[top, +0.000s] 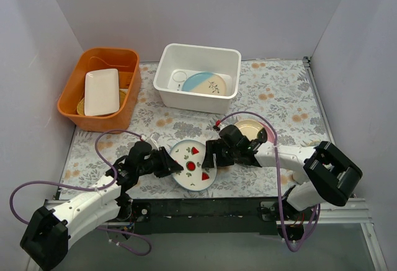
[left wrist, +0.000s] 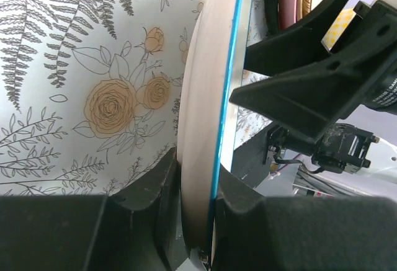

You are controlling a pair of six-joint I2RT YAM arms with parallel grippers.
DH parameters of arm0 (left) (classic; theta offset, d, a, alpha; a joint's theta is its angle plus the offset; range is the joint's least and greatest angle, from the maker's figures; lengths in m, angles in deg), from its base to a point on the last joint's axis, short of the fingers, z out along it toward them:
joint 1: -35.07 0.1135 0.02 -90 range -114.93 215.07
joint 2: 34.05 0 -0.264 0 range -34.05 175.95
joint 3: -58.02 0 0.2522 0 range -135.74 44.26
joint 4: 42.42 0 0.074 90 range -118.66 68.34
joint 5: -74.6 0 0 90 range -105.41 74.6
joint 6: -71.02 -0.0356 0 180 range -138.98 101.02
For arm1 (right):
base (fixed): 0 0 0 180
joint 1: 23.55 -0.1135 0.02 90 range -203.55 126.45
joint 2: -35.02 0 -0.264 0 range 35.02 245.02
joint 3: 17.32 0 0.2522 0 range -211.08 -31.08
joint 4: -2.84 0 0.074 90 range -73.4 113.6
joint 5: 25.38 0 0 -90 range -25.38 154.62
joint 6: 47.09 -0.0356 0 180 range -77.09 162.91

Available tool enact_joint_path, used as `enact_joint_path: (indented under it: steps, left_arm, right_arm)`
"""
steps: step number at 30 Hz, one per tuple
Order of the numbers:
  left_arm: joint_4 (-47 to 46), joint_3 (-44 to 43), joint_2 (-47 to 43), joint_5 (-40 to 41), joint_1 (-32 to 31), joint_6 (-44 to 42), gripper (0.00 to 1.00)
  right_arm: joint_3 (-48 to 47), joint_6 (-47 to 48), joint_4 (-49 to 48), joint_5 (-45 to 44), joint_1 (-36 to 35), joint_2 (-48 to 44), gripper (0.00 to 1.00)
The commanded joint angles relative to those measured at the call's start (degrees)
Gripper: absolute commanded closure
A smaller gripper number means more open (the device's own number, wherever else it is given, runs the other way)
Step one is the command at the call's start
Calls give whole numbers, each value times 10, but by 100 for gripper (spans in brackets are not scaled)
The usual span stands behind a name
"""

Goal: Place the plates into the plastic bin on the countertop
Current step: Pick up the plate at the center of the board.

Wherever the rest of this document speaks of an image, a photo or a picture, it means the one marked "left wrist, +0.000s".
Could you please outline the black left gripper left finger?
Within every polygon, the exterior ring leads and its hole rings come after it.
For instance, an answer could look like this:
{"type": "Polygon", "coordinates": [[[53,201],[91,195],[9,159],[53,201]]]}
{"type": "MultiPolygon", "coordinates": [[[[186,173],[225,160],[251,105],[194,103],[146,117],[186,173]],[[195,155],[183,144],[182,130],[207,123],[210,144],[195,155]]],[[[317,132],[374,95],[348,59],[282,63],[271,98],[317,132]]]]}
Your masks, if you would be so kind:
{"type": "Polygon", "coordinates": [[[179,166],[170,149],[119,193],[1,198],[2,270],[170,270],[179,166]]]}

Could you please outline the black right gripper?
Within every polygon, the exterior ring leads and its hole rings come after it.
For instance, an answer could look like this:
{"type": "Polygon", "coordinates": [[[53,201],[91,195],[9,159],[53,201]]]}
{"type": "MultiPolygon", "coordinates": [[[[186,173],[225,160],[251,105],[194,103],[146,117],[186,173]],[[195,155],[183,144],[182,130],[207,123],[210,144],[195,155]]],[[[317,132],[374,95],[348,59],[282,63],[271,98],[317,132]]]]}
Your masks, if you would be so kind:
{"type": "Polygon", "coordinates": [[[360,37],[328,58],[323,38],[347,2],[322,0],[297,23],[247,47],[245,70],[283,74],[235,89],[230,102],[306,141],[317,140],[357,98],[396,115],[396,8],[381,0],[357,3],[360,37]]]}

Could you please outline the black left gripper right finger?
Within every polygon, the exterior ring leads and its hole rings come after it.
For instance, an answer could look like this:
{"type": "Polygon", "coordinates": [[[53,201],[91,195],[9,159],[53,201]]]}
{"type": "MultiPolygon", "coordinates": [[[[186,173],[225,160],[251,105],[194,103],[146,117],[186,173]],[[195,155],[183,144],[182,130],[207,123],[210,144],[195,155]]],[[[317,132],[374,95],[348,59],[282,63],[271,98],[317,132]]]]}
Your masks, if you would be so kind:
{"type": "Polygon", "coordinates": [[[395,270],[396,203],[265,197],[220,174],[213,270],[395,270]]]}

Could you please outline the watermelon pattern plate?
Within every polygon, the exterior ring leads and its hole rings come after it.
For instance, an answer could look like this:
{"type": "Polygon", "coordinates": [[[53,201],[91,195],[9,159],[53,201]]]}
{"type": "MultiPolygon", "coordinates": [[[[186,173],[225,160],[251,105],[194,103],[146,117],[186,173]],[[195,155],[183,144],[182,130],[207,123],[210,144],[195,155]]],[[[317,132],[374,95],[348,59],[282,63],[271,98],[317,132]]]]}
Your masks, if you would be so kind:
{"type": "Polygon", "coordinates": [[[182,232],[191,263],[212,264],[221,168],[231,169],[252,0],[205,0],[190,41],[177,132],[182,232]]]}

